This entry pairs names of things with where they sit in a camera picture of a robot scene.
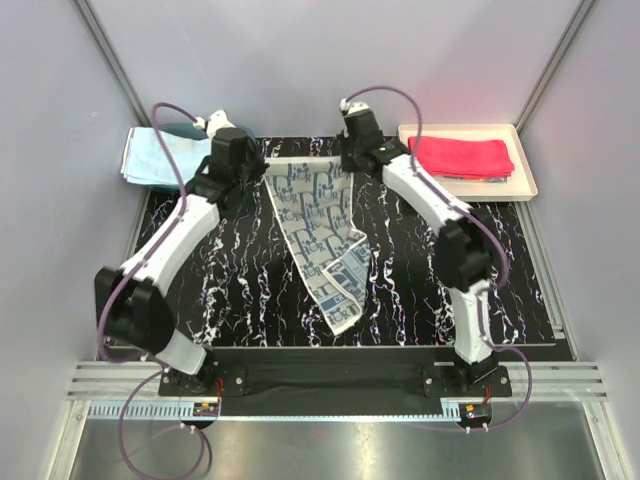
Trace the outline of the light blue towel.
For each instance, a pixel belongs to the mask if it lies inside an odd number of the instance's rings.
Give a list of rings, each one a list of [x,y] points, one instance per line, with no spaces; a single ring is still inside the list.
[[[191,139],[162,132],[169,152],[186,184],[195,174],[202,159],[210,153],[210,140]],[[129,130],[121,164],[123,178],[132,184],[178,189],[175,172],[152,128]]]

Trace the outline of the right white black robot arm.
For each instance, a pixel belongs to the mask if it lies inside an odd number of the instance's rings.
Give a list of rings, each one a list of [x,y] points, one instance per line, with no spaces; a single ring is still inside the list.
[[[454,365],[444,377],[466,396],[476,396],[498,368],[489,327],[488,292],[497,254],[484,214],[456,198],[430,175],[418,172],[410,150],[385,139],[364,102],[340,107],[342,167],[370,175],[396,193],[436,235],[432,266],[449,290],[454,313]]]

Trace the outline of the blue beige patterned towel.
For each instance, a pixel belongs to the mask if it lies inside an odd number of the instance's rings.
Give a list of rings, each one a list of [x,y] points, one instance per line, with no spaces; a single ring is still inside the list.
[[[354,176],[338,157],[267,161],[265,184],[277,223],[311,298],[335,335],[363,315],[371,261],[353,222]]]

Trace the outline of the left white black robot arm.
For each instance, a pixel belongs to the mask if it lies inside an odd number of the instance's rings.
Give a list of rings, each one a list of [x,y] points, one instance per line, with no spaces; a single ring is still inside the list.
[[[210,138],[209,154],[162,226],[119,268],[104,267],[94,279],[99,334],[181,372],[181,384],[196,396],[215,386],[213,356],[179,331],[165,295],[193,250],[243,206],[268,167],[245,130],[225,123]]]

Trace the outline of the colourful bear print towel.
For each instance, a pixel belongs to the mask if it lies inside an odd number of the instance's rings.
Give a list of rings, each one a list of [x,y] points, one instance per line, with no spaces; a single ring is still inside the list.
[[[465,182],[465,183],[506,183],[511,178],[508,176],[493,176],[493,177],[483,177],[483,176],[453,176],[453,175],[435,175],[436,178],[440,182]]]

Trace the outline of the red towel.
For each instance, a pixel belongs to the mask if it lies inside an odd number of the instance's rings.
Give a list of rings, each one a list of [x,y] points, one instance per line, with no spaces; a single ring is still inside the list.
[[[409,148],[432,176],[508,176],[515,169],[501,140],[466,141],[412,136]]]

